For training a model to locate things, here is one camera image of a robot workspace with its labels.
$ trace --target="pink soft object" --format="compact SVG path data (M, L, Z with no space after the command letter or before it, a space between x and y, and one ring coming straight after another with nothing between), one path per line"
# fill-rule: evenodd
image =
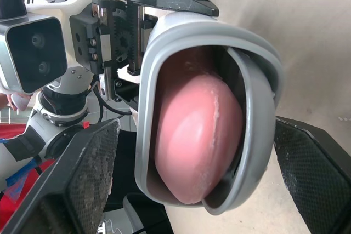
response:
M211 50L193 48L167 59L158 79L156 168L185 204L219 183L241 136L240 105L213 69Z

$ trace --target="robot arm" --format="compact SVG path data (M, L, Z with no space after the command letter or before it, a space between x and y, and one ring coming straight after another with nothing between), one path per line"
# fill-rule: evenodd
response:
M145 5L188 11L193 6L200 13L218 12L208 0L184 0L186 6L183 2L175 6L175 1L151 1L146 0ZM104 100L123 100L138 109L139 86L120 79L117 71L128 66L129 74L140 74L147 41L144 35L157 18L144 14L141 0L32 4L1 16L0 92L32 94L41 90L23 135L0 143L0 159L5 160L0 162L2 191L33 166L59 157L82 129L94 75L99 76Z

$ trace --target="bolt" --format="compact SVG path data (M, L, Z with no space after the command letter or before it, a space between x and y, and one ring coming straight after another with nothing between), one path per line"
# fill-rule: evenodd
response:
M97 41L94 40L93 38L90 40L90 45L95 47L97 45Z

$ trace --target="wire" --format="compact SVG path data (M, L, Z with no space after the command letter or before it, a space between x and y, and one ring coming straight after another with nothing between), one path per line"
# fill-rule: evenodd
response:
M98 98L98 102L99 102L99 107L100 107L100 116L99 116L98 123L101 123L101 121L103 120L103 116L104 116L104 105L101 103L99 98Z
M123 234L122 233L122 231L117 227L116 229L115 229L115 231L114 231L114 226L113 226L113 224L112 224L112 220L106 220L106 219L104 219L104 221L105 221L105 224L107 225L109 222L110 222L110 224L111 224L111 231L112 231L112 233L113 234L115 234L116 232L117 232L117 230L120 232L120 234Z
M93 89L96 97L98 98L99 101L101 101L101 103L104 105L104 107L108 110L110 110L111 112L114 112L118 115L132 115L132 112L123 112L123 111L119 111L117 109L112 108L110 105L107 104L106 101L104 101L104 99L101 97L98 87L95 86L95 88Z

